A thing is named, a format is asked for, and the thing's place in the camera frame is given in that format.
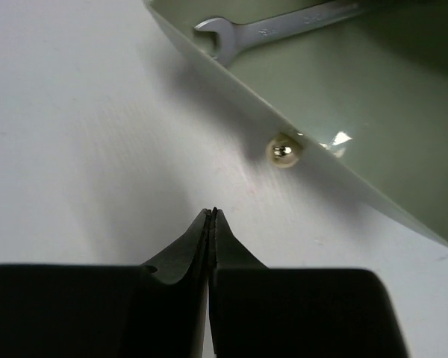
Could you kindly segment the silver open-end wrench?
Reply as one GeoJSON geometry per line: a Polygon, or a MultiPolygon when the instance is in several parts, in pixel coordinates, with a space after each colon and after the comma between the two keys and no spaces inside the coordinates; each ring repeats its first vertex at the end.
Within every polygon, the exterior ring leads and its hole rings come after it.
{"type": "Polygon", "coordinates": [[[213,59],[227,66],[249,48],[332,25],[363,12],[362,1],[328,1],[247,24],[212,17],[197,24],[194,30],[217,35],[213,59]]]}

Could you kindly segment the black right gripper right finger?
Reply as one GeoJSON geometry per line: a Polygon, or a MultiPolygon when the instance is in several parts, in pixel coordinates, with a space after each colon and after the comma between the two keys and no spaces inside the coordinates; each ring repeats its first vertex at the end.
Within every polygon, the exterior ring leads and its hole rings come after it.
{"type": "Polygon", "coordinates": [[[209,231],[217,357],[407,357],[389,294],[362,268],[268,268],[221,210],[209,231]]]}

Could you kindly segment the grey green drawer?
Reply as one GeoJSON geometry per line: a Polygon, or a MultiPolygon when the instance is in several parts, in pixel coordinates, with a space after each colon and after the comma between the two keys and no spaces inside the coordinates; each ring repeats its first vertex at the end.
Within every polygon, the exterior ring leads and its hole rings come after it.
{"type": "Polygon", "coordinates": [[[147,1],[196,72],[381,213],[448,246],[448,1],[400,1],[261,45],[228,67],[195,30],[254,22],[306,1],[147,1]]]}

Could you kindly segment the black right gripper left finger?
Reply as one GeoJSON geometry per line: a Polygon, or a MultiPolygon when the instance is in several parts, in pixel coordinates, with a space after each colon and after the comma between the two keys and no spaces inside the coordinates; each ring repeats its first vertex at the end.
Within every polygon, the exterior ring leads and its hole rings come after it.
{"type": "Polygon", "coordinates": [[[0,357],[199,355],[210,223],[137,266],[0,264],[0,357]]]}

